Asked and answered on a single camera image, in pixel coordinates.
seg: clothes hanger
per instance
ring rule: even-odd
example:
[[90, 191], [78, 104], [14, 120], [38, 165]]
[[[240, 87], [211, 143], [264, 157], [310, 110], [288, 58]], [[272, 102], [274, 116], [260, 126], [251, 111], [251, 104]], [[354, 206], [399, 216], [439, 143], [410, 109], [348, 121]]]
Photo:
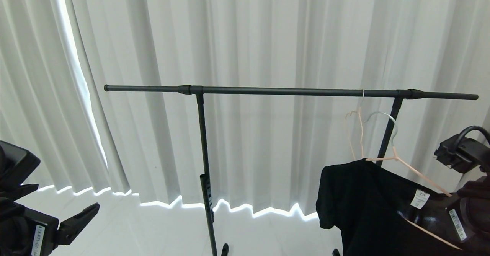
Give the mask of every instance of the clothes hanger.
[[[394, 137], [397, 135], [398, 133], [398, 125], [397, 125], [397, 122], [396, 120], [391, 116], [389, 115], [388, 113], [383, 113], [382, 111], [375, 111], [374, 113], [371, 113], [371, 115], [369, 115], [369, 117], [367, 118], [366, 121], [364, 121], [365, 123], [367, 121], [369, 121], [369, 119], [371, 118], [371, 116], [373, 116], [374, 114], [377, 114], [377, 113], [381, 113], [381, 114], [384, 114], [384, 115], [387, 115], [392, 121], [393, 121], [393, 124], [394, 124], [394, 127], [395, 127], [395, 132], [393, 134], [393, 136], [391, 137], [391, 144], [392, 144], [392, 149], [393, 149], [393, 157], [378, 157], [378, 158], [367, 158], [366, 160], [368, 161], [376, 161], [376, 160], [397, 160], [397, 161], [400, 161], [402, 164], [404, 164], [406, 167], [408, 167], [410, 170], [412, 170], [414, 173], [416, 173], [418, 176], [420, 176], [422, 179], [425, 179], [426, 181], [428, 181], [430, 184], [432, 184], [433, 186], [435, 186], [436, 188], [438, 188], [439, 190], [441, 190], [443, 193], [445, 193], [446, 195], [448, 195], [448, 197], [451, 197], [451, 194], [449, 192], [447, 192], [444, 188], [440, 187], [437, 183], [431, 181], [430, 179], [428, 179], [426, 176], [424, 176], [421, 172], [417, 171], [414, 167], [412, 167], [410, 164], [407, 164], [406, 162], [404, 162], [397, 154], [397, 148], [395, 148], [394, 146]], [[408, 221], [411, 225], [415, 226], [416, 228], [422, 230], [423, 232], [431, 235], [432, 237], [440, 240], [441, 242], [445, 243], [446, 245], [452, 247], [452, 248], [455, 248], [455, 249], [459, 249], [459, 250], [462, 250], [460, 249], [459, 247], [451, 244], [450, 242], [442, 239], [441, 237], [439, 237], [438, 235], [435, 235], [434, 233], [430, 232], [430, 231], [427, 231], [425, 228], [422, 228], [421, 226], [417, 225], [416, 223], [413, 223], [407, 219], [404, 218], [404, 220]]]
[[348, 125], [347, 125], [347, 117], [348, 116], [351, 116], [354, 113], [357, 113], [357, 117], [359, 118], [359, 123], [361, 124], [361, 140], [360, 140], [359, 143], [361, 144], [361, 159], [362, 159], [362, 158], [364, 158], [364, 146], [363, 146], [364, 127], [363, 127], [363, 121], [362, 121], [362, 118], [361, 118], [361, 109], [362, 109], [362, 106], [363, 106], [364, 98], [365, 97], [364, 97], [364, 89], [363, 89], [363, 99], [362, 99], [361, 103], [359, 104], [359, 107], [357, 108], [357, 111], [350, 111], [350, 112], [348, 112], [345, 115], [345, 118], [343, 119], [343, 125], [345, 127], [345, 131], [347, 131], [347, 139], [349, 141], [350, 152], [352, 153], [353, 160], [357, 160], [357, 158], [356, 158], [356, 155], [354, 153], [354, 148], [352, 148], [352, 143], [350, 142], [350, 132], [349, 132], [349, 128], [348, 128]]
[[431, 184], [431, 186], [434, 186], [435, 188], [437, 188], [438, 190], [441, 190], [441, 192], [443, 192], [445, 195], [447, 195], [448, 197], [451, 197], [452, 195], [444, 188], [442, 188], [439, 184], [431, 181], [430, 179], [428, 179], [426, 176], [424, 176], [424, 174], [422, 174], [421, 172], [417, 171], [414, 167], [412, 167], [410, 164], [406, 163], [404, 160], [402, 160], [398, 153], [397, 153], [397, 148], [395, 148], [395, 145], [394, 145], [394, 138], [395, 136], [397, 135], [398, 133], [398, 125], [397, 125], [397, 122], [396, 120], [391, 116], [389, 115], [388, 113], [383, 113], [382, 111], [375, 111], [374, 113], [371, 113], [371, 115], [369, 115], [369, 117], [367, 118], [366, 121], [364, 121], [364, 123], [368, 122], [369, 119], [375, 115], [375, 114], [378, 114], [378, 113], [381, 113], [381, 114], [384, 114], [384, 115], [387, 115], [392, 121], [393, 121], [393, 124], [394, 124], [394, 127], [395, 127], [395, 132], [393, 134], [393, 136], [391, 137], [391, 145], [392, 145], [392, 150], [393, 150], [393, 157], [378, 157], [378, 158], [367, 158], [366, 160], [368, 161], [378, 161], [378, 160], [396, 160], [396, 161], [399, 161], [401, 162], [402, 164], [404, 164], [406, 167], [408, 167], [412, 172], [414, 172], [417, 176], [420, 176], [422, 179], [425, 179], [428, 183]]

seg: black t-shirt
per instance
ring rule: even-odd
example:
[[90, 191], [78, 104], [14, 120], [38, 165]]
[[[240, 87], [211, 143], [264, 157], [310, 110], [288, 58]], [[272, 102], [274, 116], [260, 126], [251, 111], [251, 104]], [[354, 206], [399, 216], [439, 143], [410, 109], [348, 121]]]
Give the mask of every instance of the black t-shirt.
[[407, 202], [410, 207], [417, 189], [441, 196], [366, 160], [324, 167], [316, 205], [320, 227], [341, 230], [344, 256], [479, 256], [448, 246], [397, 212]]

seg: white curtain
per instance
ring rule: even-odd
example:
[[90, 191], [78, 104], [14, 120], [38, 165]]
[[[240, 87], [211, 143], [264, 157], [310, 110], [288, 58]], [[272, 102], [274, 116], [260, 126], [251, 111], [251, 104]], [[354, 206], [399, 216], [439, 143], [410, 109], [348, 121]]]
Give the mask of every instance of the white curtain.
[[[142, 202], [170, 203], [178, 195], [184, 203], [202, 202], [196, 98], [107, 93], [107, 83], [477, 93], [478, 101], [404, 101], [399, 114], [399, 155], [450, 191], [461, 175], [432, 159], [433, 151], [468, 125], [490, 124], [489, 0], [66, 0], [66, 6], [108, 176], [92, 172], [100, 162], [81, 165], [91, 181], [131, 189]], [[254, 211], [299, 202], [305, 214], [314, 212], [322, 167], [352, 160], [343, 119], [361, 101], [205, 95], [214, 202], [248, 203]], [[391, 104], [365, 99], [364, 116], [388, 113]], [[365, 124], [366, 156], [377, 155], [386, 122], [376, 116]], [[348, 128], [360, 158], [360, 127], [350, 118]], [[397, 162], [383, 167], [418, 181]]]
[[60, 6], [0, 0], [0, 139], [41, 159], [28, 182], [100, 191], [111, 176]]

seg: vertical rack pole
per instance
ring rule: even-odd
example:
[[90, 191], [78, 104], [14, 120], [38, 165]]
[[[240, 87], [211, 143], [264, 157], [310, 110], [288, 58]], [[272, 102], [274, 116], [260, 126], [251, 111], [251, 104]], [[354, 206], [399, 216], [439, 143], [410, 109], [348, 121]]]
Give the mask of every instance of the vertical rack pole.
[[[204, 174], [201, 179], [201, 189], [203, 190], [204, 210], [206, 211], [206, 220], [208, 223], [209, 240], [213, 256], [217, 256], [216, 238], [214, 234], [214, 213], [211, 196], [211, 181], [209, 176], [209, 158], [208, 158], [208, 141], [206, 137], [206, 120], [204, 118], [204, 95], [202, 92], [196, 94], [198, 100], [199, 129], [201, 130], [201, 148], [203, 150]], [[228, 244], [224, 244], [222, 256], [227, 256], [229, 251]]]
[[[396, 120], [398, 112], [401, 109], [401, 104], [403, 102], [403, 97], [395, 97], [392, 105], [392, 112], [390, 115]], [[379, 148], [378, 157], [385, 157], [386, 150], [390, 143], [390, 138], [392, 137], [394, 123], [391, 119], [388, 119], [388, 124], [386, 125], [385, 135], [383, 136], [383, 141], [381, 142], [381, 147]], [[383, 160], [378, 160], [376, 165], [381, 166]]]

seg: black camera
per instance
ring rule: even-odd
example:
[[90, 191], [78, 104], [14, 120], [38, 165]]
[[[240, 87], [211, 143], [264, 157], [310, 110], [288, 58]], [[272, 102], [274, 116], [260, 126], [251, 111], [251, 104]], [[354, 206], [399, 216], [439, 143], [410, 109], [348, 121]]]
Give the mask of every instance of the black camera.
[[38, 184], [22, 183], [40, 163], [28, 150], [0, 141], [0, 256], [47, 256], [70, 245], [98, 213], [100, 205], [93, 204], [59, 223], [15, 202], [37, 190]]

